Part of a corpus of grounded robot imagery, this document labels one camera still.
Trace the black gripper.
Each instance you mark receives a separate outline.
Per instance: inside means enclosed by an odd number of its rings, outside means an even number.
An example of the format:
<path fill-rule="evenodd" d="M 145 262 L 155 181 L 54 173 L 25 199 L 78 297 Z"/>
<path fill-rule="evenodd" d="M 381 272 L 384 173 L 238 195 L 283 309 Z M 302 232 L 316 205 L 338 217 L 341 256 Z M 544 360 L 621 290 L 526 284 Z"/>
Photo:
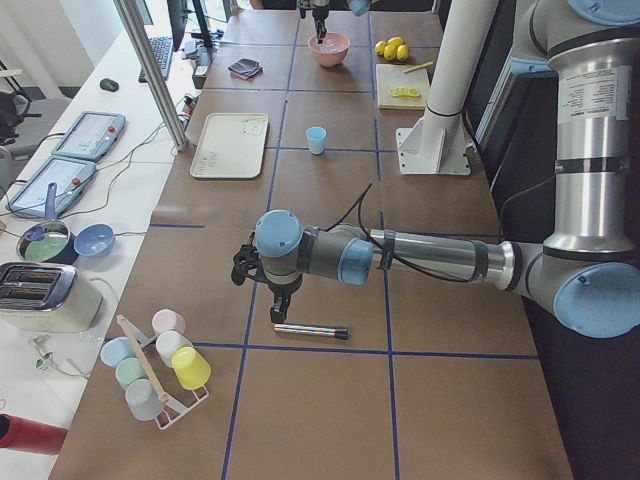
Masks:
<path fill-rule="evenodd" d="M 277 284 L 268 281 L 269 290 L 274 294 L 274 301 L 270 307 L 270 319 L 272 323 L 285 323 L 287 312 L 291 304 L 292 295 L 301 287 L 302 280 L 296 279 L 287 284 Z"/>
<path fill-rule="evenodd" d="M 313 10 L 313 18 L 316 30 L 316 40 L 318 43 L 322 43 L 326 37 L 325 20 L 329 16 L 330 1 L 329 0 L 311 0 L 311 7 Z"/>

